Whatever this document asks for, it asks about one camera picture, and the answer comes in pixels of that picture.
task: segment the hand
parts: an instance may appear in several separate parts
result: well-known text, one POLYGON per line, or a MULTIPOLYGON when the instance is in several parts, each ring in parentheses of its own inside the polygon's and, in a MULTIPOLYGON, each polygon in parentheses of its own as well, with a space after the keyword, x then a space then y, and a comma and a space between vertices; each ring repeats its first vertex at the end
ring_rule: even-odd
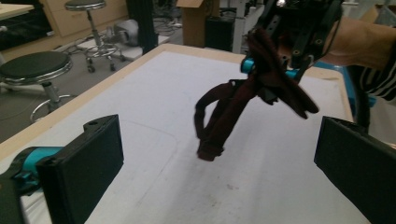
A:
MULTIPOLYGON (((329 33, 324 51, 330 45, 335 26, 329 33)), ((335 65, 361 65, 382 70, 395 40, 394 28, 343 17, 329 51, 320 60, 335 65)), ((290 56, 291 45, 288 42, 285 36, 279 39, 280 55, 290 56)))

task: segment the chair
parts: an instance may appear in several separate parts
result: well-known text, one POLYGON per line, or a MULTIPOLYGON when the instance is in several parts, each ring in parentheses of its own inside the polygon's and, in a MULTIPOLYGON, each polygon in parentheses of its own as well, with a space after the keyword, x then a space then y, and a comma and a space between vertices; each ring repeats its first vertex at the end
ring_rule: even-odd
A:
POLYGON ((44 105, 49 113, 62 105, 62 99, 75 95, 58 95, 50 80, 68 72, 73 66, 69 55, 56 51, 32 53, 13 59, 0 66, 0 80, 10 86, 41 84, 49 99, 40 104, 30 115, 36 122, 36 112, 44 105))
POLYGON ((120 52, 120 59, 122 62, 125 61, 125 57, 122 55, 122 51, 114 44, 105 43, 99 36, 98 31, 93 23, 91 10, 102 8, 106 6, 105 0, 72 0, 64 4, 64 7, 70 11, 87 11, 88 21, 92 28, 92 35, 95 41, 95 45, 85 50, 85 57, 87 61, 88 71, 90 73, 95 72, 95 68, 92 65, 92 58, 106 57, 110 61, 110 70, 115 71, 116 67, 113 63, 111 55, 115 52, 120 52))

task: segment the dark red cloth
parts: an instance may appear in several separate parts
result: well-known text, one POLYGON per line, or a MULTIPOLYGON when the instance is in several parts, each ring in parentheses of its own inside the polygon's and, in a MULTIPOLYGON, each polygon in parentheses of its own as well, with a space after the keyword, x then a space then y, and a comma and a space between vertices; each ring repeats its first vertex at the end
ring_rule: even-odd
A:
POLYGON ((200 139, 197 154, 202 160, 213 161, 221 155, 245 106, 256 95, 271 105, 276 101, 276 98, 268 97, 271 92, 304 119, 307 119, 306 111, 318 112, 318 107, 297 82, 286 76, 276 48, 263 29, 249 34, 247 43, 255 63, 248 78, 218 85, 196 104, 194 124, 200 139), (205 127, 205 108, 216 101, 218 104, 205 127))

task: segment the black plastic housing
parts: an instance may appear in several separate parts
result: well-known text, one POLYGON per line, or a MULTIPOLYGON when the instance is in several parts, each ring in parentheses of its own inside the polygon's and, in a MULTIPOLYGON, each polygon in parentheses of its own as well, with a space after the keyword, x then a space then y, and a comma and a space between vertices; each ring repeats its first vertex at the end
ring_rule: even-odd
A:
POLYGON ((396 149, 361 126, 323 117, 315 163, 370 222, 396 223, 396 149))
POLYGON ((36 164, 53 223, 84 223, 123 165, 117 115, 84 125, 84 133, 36 164))

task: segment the table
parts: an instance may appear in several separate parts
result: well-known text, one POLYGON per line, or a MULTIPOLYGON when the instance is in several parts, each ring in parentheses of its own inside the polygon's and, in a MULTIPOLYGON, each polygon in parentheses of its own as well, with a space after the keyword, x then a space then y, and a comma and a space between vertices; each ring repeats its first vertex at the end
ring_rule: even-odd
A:
MULTIPOLYGON (((87 223, 368 223, 313 162, 321 117, 352 119, 334 71, 311 68, 302 79, 318 114, 300 119, 255 98, 223 155, 196 158, 194 105, 244 78, 243 58, 161 45, 1 144, 0 173, 26 147, 65 146, 84 123, 119 114, 125 163, 87 223)), ((23 203, 32 223, 50 223, 42 193, 23 203)))
MULTIPOLYGON (((0 3, 0 21, 19 16, 34 9, 32 5, 15 5, 15 4, 1 4, 0 3)), ((0 53, 0 65, 5 63, 3 55, 0 53)))

